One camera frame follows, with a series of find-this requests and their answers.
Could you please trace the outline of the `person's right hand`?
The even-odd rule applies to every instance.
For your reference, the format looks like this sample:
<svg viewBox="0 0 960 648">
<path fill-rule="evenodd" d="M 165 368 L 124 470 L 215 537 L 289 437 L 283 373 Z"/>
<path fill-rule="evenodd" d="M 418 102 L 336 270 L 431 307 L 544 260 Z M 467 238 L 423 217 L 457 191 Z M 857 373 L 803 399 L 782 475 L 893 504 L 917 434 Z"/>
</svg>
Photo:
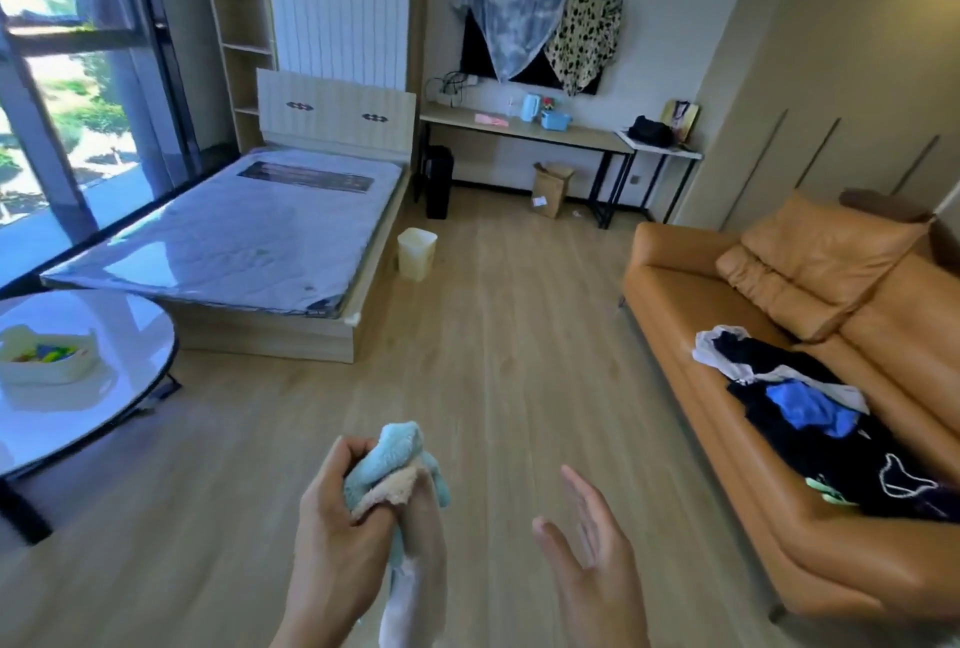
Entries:
<svg viewBox="0 0 960 648">
<path fill-rule="evenodd" d="M 560 475 L 586 557 L 570 594 L 558 594 L 571 648 L 652 648 L 633 545 L 600 489 L 567 464 Z"/>
</svg>

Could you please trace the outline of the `person's left hand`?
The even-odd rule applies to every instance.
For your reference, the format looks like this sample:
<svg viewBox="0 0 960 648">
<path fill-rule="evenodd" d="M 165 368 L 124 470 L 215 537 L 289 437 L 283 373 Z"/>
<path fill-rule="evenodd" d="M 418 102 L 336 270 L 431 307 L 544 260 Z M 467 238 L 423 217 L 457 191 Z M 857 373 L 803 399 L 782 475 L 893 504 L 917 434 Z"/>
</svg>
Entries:
<svg viewBox="0 0 960 648">
<path fill-rule="evenodd" d="M 323 522 L 324 462 L 299 502 L 293 570 L 284 613 L 288 605 L 311 595 L 337 594 L 353 603 L 362 618 L 378 597 L 391 545 L 357 544 L 348 537 L 340 539 L 327 532 Z"/>
</svg>

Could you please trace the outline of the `blue beige white towel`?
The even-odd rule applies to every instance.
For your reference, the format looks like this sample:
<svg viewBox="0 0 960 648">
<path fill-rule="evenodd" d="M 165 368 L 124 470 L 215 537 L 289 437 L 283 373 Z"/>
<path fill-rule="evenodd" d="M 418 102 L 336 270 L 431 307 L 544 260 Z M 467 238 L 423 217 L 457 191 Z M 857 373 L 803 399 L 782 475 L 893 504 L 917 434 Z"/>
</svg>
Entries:
<svg viewBox="0 0 960 648">
<path fill-rule="evenodd" d="M 351 521 L 381 505 L 397 509 L 379 648 L 437 648 L 446 629 L 448 546 L 442 510 L 450 489 L 414 421 L 390 423 L 343 480 Z"/>
</svg>

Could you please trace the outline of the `person's left forearm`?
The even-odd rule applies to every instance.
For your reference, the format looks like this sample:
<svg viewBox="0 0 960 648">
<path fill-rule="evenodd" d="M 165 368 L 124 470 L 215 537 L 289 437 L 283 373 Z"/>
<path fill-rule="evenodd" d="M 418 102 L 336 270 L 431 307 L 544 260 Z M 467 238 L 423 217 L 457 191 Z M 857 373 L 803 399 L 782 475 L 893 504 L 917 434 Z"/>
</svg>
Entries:
<svg viewBox="0 0 960 648">
<path fill-rule="evenodd" d="M 342 648 L 362 614 L 336 593 L 287 605 L 269 648 Z"/>
</svg>

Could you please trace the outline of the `cream plastic waste bin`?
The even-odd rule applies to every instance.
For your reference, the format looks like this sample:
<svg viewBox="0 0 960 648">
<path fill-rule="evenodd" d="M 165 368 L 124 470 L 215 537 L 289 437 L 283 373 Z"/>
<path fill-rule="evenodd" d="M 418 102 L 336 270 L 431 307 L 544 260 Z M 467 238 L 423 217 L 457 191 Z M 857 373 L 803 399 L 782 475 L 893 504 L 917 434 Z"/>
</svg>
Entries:
<svg viewBox="0 0 960 648">
<path fill-rule="evenodd" d="M 439 237 L 436 233 L 408 227 L 397 236 L 397 265 L 403 278 L 424 281 L 431 272 Z"/>
</svg>

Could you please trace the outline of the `plastic-wrapped grey mattress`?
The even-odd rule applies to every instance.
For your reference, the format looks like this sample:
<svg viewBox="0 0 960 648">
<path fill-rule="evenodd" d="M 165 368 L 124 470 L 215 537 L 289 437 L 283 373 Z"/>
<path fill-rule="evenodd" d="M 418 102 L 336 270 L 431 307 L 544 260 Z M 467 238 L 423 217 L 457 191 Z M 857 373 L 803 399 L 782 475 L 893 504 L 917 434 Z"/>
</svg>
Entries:
<svg viewBox="0 0 960 648">
<path fill-rule="evenodd" d="M 395 162 L 258 148 L 42 278 L 337 319 L 403 173 Z"/>
</svg>

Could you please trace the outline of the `white garment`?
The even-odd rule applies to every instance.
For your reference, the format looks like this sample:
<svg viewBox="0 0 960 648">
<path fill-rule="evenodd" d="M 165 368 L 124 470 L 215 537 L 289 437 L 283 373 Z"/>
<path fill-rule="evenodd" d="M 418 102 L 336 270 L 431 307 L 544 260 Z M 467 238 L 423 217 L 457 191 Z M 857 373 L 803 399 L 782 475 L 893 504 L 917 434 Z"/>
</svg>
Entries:
<svg viewBox="0 0 960 648">
<path fill-rule="evenodd" d="M 753 338 L 742 327 L 718 325 L 697 333 L 692 358 L 739 385 L 796 383 L 847 410 L 870 415 L 860 389 L 842 383 L 810 354 Z"/>
</svg>

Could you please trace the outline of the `round white glossy table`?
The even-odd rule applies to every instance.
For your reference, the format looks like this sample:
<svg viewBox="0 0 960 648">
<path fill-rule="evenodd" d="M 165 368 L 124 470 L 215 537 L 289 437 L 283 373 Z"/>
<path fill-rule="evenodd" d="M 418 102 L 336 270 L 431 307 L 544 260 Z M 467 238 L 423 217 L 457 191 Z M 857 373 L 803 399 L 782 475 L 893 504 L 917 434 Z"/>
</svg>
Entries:
<svg viewBox="0 0 960 648">
<path fill-rule="evenodd" d="M 66 385 L 0 384 L 0 519 L 39 545 L 53 534 L 44 514 L 16 491 L 18 478 L 47 469 L 176 392 L 173 320 L 158 304 L 109 290 L 48 290 L 0 300 L 0 330 L 80 334 L 93 329 L 100 362 Z"/>
</svg>

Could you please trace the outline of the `black garment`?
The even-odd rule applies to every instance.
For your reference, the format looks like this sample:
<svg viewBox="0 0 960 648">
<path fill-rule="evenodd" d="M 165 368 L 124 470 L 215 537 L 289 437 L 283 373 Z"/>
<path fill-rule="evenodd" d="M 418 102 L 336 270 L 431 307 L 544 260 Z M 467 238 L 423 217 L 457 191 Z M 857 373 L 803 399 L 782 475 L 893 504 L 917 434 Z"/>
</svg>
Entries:
<svg viewBox="0 0 960 648">
<path fill-rule="evenodd" d="M 767 386 L 726 381 L 746 419 L 803 479 L 821 479 L 868 517 L 960 524 L 960 491 L 935 477 L 872 413 L 862 413 L 850 435 L 832 438 L 791 426 Z"/>
</svg>

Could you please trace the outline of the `orange leather sofa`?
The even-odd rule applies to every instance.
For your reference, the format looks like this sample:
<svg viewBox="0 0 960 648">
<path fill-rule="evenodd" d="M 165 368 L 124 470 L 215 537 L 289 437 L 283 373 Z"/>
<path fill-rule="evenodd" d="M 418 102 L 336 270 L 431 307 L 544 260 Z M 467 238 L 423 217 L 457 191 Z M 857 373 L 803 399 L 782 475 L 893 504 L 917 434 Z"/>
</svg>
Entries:
<svg viewBox="0 0 960 648">
<path fill-rule="evenodd" d="M 808 487 L 745 416 L 727 378 L 696 362 L 718 326 L 803 351 L 858 388 L 870 412 L 933 475 L 960 492 L 960 276 L 927 236 L 828 338 L 804 342 L 717 272 L 740 235 L 642 222 L 622 284 L 643 333 L 778 595 L 805 617 L 960 622 L 960 524 L 871 517 Z"/>
</svg>

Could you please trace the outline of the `green clothes hanger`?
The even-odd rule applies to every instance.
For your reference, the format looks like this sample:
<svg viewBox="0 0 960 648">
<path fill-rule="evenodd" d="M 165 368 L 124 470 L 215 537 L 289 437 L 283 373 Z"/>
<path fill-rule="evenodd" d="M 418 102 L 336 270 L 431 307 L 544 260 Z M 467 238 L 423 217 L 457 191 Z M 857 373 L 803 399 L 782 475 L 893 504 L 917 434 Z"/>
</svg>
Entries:
<svg viewBox="0 0 960 648">
<path fill-rule="evenodd" d="M 853 501 L 848 500 L 843 496 L 841 492 L 832 487 L 831 485 L 825 483 L 821 479 L 815 479 L 812 477 L 804 477 L 804 483 L 812 490 L 817 492 L 819 496 L 828 504 L 841 506 L 845 508 L 858 509 L 859 505 Z"/>
</svg>

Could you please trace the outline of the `black suitcase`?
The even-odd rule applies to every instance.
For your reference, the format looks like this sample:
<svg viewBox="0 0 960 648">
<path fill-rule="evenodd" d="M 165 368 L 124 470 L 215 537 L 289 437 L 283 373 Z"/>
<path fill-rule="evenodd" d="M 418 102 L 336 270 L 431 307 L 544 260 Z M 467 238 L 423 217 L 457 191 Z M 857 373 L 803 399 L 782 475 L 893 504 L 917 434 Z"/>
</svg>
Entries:
<svg viewBox="0 0 960 648">
<path fill-rule="evenodd" d="M 455 158 L 444 145 L 429 144 L 424 158 L 424 193 L 427 219 L 445 220 L 449 215 Z"/>
</svg>

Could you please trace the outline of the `blue garment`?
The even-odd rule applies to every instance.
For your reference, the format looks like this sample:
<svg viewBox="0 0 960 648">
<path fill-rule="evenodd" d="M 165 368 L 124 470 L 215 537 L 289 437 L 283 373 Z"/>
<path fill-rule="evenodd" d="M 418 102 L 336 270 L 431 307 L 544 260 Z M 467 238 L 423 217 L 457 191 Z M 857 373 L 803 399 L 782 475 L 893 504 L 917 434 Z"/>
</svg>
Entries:
<svg viewBox="0 0 960 648">
<path fill-rule="evenodd" d="M 843 439 L 854 433 L 862 416 L 860 411 L 848 408 L 798 380 L 769 385 L 765 388 L 765 395 L 795 429 L 812 428 L 833 439 Z"/>
</svg>

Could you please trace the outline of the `white plastic basket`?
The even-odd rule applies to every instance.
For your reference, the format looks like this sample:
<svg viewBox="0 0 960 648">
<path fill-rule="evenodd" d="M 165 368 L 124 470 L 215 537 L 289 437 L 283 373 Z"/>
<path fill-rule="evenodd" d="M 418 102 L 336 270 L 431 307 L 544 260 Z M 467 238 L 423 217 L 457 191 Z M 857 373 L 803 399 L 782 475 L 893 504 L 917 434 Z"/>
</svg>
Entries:
<svg viewBox="0 0 960 648">
<path fill-rule="evenodd" d="M 21 351 L 38 344 L 78 347 L 73 357 L 57 363 L 13 363 Z M 5 386 L 66 385 L 86 377 L 100 362 L 93 329 L 79 334 L 37 332 L 27 325 L 0 330 L 0 384 Z"/>
</svg>

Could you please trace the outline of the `colourful toys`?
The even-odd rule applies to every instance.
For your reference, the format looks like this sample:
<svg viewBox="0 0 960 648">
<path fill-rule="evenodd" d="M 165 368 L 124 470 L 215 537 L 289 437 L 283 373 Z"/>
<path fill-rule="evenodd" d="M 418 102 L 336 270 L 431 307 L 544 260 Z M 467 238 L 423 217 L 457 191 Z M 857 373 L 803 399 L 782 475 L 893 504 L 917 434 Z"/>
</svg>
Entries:
<svg viewBox="0 0 960 648">
<path fill-rule="evenodd" d="M 11 362 L 19 364 L 43 363 L 54 364 L 65 361 L 80 352 L 78 346 L 73 345 L 53 345 L 49 343 L 39 343 L 36 346 L 25 349 L 15 355 Z"/>
</svg>

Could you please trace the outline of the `brown cardboard box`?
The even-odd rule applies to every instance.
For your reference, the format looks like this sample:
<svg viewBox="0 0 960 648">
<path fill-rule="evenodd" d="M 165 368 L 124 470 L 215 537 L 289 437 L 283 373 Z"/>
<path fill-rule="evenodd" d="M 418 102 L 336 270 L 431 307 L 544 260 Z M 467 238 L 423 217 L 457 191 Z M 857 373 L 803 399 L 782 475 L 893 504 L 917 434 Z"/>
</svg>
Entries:
<svg viewBox="0 0 960 648">
<path fill-rule="evenodd" d="M 557 163 L 536 162 L 531 191 L 531 210 L 550 220 L 558 218 L 567 198 L 575 169 Z"/>
</svg>

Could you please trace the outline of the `small orange leather cushion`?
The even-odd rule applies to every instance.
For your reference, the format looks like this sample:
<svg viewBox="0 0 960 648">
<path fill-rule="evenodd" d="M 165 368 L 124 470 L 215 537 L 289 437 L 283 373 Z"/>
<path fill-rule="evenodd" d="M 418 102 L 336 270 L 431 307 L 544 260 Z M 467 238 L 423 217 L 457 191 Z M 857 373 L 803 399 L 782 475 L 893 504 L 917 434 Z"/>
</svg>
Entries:
<svg viewBox="0 0 960 648">
<path fill-rule="evenodd" d="M 724 252 L 715 267 L 727 284 L 801 342 L 829 338 L 851 314 L 849 307 L 825 303 L 793 284 L 742 244 Z"/>
</svg>

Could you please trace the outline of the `long wooden desk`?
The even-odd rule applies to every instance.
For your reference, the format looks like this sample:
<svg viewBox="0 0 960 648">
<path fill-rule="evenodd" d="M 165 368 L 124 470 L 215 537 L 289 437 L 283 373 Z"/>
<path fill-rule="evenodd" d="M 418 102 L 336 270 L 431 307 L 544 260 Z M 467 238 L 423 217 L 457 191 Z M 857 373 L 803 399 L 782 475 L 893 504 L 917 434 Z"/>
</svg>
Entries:
<svg viewBox="0 0 960 648">
<path fill-rule="evenodd" d="M 503 118 L 501 123 L 479 121 L 483 113 L 469 107 L 450 107 L 425 102 L 418 112 L 419 143 L 425 150 L 433 128 L 449 128 L 499 137 L 508 137 L 554 147 L 582 150 L 600 155 L 584 204 L 601 230 L 608 230 L 618 210 L 624 184 L 636 157 L 635 151 L 617 133 L 578 124 L 565 131 L 548 130 L 539 123 L 520 118 Z"/>
</svg>

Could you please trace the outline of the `large orange leather cushion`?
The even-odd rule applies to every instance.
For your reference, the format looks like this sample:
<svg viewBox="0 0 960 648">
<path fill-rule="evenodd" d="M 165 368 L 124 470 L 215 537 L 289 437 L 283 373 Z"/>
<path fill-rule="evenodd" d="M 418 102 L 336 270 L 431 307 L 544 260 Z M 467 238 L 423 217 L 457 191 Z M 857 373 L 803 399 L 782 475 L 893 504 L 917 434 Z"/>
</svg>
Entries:
<svg viewBox="0 0 960 648">
<path fill-rule="evenodd" d="M 840 306 L 862 300 L 929 230 L 926 221 L 895 221 L 795 192 L 739 242 L 793 286 Z"/>
</svg>

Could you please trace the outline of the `white side table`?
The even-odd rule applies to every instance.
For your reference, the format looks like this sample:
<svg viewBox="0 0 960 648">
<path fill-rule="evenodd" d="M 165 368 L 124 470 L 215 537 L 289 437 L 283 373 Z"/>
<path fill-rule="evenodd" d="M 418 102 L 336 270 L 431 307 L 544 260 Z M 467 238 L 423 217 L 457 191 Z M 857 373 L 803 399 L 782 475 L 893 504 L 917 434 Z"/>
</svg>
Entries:
<svg viewBox="0 0 960 648">
<path fill-rule="evenodd" d="M 686 162 L 686 168 L 679 183 L 677 184 L 667 211 L 660 219 L 661 223 L 669 224 L 670 220 L 673 218 L 673 214 L 679 207 L 681 196 L 685 192 L 685 189 L 687 188 L 696 167 L 700 162 L 703 161 L 704 155 L 702 152 L 697 152 L 677 144 L 670 146 L 645 144 L 632 138 L 626 130 L 616 130 L 614 133 L 627 147 L 631 149 L 631 152 L 624 155 L 623 162 L 618 170 L 613 188 L 607 200 L 607 203 L 613 207 L 613 210 L 616 210 L 619 207 L 623 190 L 626 187 L 630 171 L 638 154 L 651 154 L 658 156 L 653 176 L 651 177 L 645 189 L 642 203 L 639 206 L 639 212 L 642 213 L 643 216 L 649 221 L 653 221 L 653 215 L 649 211 L 648 202 L 651 200 L 652 195 L 655 192 L 662 172 L 666 168 L 666 163 L 671 158 L 679 158 Z"/>
</svg>

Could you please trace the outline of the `black bag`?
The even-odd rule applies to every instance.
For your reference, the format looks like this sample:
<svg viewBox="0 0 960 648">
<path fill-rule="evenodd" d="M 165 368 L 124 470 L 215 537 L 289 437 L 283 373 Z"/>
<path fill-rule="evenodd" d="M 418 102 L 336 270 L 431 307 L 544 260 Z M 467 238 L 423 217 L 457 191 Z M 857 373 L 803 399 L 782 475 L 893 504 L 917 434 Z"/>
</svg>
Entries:
<svg viewBox="0 0 960 648">
<path fill-rule="evenodd" d="M 656 148 L 672 148 L 676 142 L 673 128 L 668 123 L 643 115 L 635 118 L 626 135 L 639 145 Z"/>
</svg>

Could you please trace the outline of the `yellow gift bag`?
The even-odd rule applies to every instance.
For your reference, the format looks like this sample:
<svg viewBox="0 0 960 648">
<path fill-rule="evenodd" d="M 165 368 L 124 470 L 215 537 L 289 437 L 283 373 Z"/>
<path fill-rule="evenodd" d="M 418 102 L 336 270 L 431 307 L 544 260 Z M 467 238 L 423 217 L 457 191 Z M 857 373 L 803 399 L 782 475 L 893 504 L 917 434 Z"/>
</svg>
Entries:
<svg viewBox="0 0 960 648">
<path fill-rule="evenodd" d="M 669 128 L 675 146 L 682 147 L 688 144 L 700 110 L 700 105 L 690 100 L 676 98 L 667 100 L 659 120 Z"/>
</svg>

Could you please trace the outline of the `light wooden open shelf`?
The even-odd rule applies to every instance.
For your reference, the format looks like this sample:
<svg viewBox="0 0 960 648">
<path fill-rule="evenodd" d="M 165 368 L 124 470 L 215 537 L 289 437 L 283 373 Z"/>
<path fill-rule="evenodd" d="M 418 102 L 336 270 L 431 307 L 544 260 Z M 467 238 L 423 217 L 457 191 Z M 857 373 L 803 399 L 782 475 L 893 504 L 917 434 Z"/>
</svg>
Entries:
<svg viewBox="0 0 960 648">
<path fill-rule="evenodd" d="M 264 146 L 258 72 L 278 69 L 270 0 L 210 0 L 238 150 Z"/>
</svg>

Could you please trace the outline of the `large glass window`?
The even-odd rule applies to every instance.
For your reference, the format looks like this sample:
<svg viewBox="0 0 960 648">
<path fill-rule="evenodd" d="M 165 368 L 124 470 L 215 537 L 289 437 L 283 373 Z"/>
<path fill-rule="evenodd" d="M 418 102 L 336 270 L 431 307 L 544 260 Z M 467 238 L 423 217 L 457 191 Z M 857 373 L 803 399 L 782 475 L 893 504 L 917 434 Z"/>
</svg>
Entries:
<svg viewBox="0 0 960 648">
<path fill-rule="evenodd" d="M 202 173 L 162 0 L 0 0 L 0 297 Z"/>
</svg>

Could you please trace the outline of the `blue tie-dye cloth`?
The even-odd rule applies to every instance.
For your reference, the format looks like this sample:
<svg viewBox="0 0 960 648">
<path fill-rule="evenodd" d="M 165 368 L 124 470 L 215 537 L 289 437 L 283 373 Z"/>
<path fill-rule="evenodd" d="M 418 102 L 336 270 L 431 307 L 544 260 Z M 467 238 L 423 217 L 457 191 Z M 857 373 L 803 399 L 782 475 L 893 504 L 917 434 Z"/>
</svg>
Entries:
<svg viewBox="0 0 960 648">
<path fill-rule="evenodd" d="M 477 24 L 498 82 L 526 69 L 553 36 L 568 0 L 452 0 L 452 10 Z"/>
</svg>

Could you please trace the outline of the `leopard print cloth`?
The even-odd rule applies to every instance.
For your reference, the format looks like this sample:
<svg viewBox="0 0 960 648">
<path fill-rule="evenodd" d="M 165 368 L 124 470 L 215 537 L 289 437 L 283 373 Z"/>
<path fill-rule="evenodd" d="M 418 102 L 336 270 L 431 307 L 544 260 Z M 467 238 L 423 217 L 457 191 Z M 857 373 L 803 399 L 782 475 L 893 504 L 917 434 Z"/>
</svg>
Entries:
<svg viewBox="0 0 960 648">
<path fill-rule="evenodd" d="M 545 58 L 569 97 L 584 93 L 615 59 L 624 0 L 566 0 Z"/>
</svg>

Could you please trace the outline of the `light wooden bed frame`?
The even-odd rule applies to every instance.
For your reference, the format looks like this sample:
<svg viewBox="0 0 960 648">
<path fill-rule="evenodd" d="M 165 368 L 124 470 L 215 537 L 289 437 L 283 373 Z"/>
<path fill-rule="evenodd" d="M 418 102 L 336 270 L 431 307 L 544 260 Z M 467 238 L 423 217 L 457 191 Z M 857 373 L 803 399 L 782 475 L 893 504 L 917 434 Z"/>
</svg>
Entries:
<svg viewBox="0 0 960 648">
<path fill-rule="evenodd" d="M 181 343 L 189 350 L 352 364 L 369 294 L 383 267 L 396 263 L 395 226 L 412 179 L 418 98 L 410 92 L 292 71 L 258 71 L 257 87 L 265 144 L 239 158 L 262 148 L 290 148 L 405 166 L 341 316 L 249 312 L 142 297 L 172 315 Z"/>
</svg>

